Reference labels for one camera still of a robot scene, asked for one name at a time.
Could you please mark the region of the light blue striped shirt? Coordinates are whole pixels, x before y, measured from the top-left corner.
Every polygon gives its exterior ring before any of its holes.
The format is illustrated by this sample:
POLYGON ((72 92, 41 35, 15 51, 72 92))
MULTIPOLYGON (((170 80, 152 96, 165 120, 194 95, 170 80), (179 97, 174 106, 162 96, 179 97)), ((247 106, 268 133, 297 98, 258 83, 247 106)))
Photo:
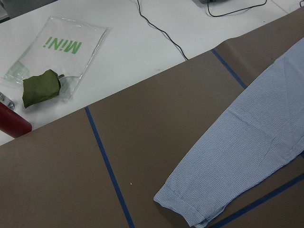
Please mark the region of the light blue striped shirt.
POLYGON ((204 228, 304 150, 304 42, 261 73, 199 138, 154 201, 204 228))

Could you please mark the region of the red cylinder bottle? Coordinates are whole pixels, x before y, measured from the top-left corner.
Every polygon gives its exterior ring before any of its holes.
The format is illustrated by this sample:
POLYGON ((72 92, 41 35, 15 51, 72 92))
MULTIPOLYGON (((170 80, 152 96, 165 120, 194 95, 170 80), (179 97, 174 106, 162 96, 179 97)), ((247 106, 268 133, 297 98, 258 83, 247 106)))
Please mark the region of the red cylinder bottle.
POLYGON ((32 125, 20 115, 0 104, 0 130, 13 138, 18 138, 32 131, 32 125))

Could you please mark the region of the clear plastic bag green print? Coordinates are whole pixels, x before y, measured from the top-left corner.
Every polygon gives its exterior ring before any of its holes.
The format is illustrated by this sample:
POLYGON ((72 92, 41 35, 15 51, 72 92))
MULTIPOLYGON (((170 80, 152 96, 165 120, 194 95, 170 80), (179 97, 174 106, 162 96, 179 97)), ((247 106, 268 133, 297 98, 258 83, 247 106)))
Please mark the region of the clear plastic bag green print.
POLYGON ((109 27, 50 16, 36 38, 2 78, 21 88, 25 79, 51 69, 63 75, 59 98, 67 102, 109 31, 109 27))

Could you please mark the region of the green folded cloth pouch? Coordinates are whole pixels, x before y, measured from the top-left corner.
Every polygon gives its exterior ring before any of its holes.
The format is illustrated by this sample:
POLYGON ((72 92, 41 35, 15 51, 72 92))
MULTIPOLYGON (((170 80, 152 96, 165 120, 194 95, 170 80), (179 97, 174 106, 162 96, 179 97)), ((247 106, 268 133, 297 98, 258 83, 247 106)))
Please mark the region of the green folded cloth pouch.
POLYGON ((64 75, 58 75, 49 69, 39 76, 31 76, 23 80, 23 104, 28 108, 34 104, 59 96, 64 75))

